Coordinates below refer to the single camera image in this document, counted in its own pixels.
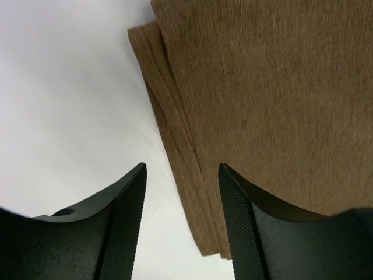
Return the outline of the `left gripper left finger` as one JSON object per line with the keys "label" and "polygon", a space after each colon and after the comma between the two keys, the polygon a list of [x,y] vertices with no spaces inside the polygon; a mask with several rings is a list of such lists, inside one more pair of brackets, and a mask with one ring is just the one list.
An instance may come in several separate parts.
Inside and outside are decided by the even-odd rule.
{"label": "left gripper left finger", "polygon": [[147,168],[53,215],[1,210],[2,279],[131,279]]}

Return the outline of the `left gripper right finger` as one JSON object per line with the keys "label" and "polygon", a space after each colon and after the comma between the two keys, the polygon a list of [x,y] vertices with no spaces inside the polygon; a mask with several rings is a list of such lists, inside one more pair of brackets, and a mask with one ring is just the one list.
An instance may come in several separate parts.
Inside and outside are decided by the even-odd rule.
{"label": "left gripper right finger", "polygon": [[332,216],[289,204],[219,166],[236,279],[371,279],[372,209]]}

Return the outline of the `brown cloth napkin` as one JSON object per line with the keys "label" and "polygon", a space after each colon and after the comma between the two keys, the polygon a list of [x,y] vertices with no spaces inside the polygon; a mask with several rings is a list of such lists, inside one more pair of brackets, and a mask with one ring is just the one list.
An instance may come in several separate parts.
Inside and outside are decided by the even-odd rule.
{"label": "brown cloth napkin", "polygon": [[371,1],[153,1],[129,29],[193,239],[231,257],[226,163],[299,207],[372,205]]}

